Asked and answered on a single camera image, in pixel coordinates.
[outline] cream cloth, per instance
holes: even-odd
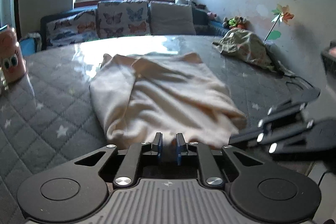
[[[90,84],[91,102],[108,143],[127,149],[163,134],[173,146],[185,141],[213,148],[228,144],[246,126],[245,114],[230,98],[229,88],[196,53],[174,57],[104,55]]]

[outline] butterfly pillow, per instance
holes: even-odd
[[[64,33],[96,32],[96,9],[84,10],[76,15],[48,22],[46,27],[47,40],[57,39]]]
[[[98,3],[100,38],[150,33],[148,0],[105,0]]]
[[[85,32],[82,34],[62,33],[57,36],[57,39],[48,40],[47,49],[53,47],[67,46],[71,44],[82,43],[90,40],[97,40],[96,32]]]

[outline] plush toy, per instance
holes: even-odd
[[[209,17],[210,20],[214,20],[215,17],[217,17],[217,14],[214,14],[212,12],[208,12],[207,15],[208,15],[208,17]]]
[[[224,17],[223,19],[224,28],[229,27],[230,29],[232,29],[232,28],[237,27],[241,29],[246,29],[245,23],[247,23],[247,19],[245,17],[235,16],[231,19],[228,19],[227,17]]]
[[[175,4],[194,5],[193,0],[175,0]]]

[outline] sofa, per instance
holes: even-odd
[[[229,29],[190,5],[148,0],[104,0],[41,18],[42,50],[129,35],[224,36]]]

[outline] quilted mattress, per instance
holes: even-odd
[[[23,180],[104,145],[93,113],[89,83],[104,53],[184,54],[197,52],[231,88],[248,126],[289,97],[285,80],[212,48],[220,37],[121,37],[74,44],[26,58],[27,75],[0,95],[0,223],[21,223],[16,191]]]

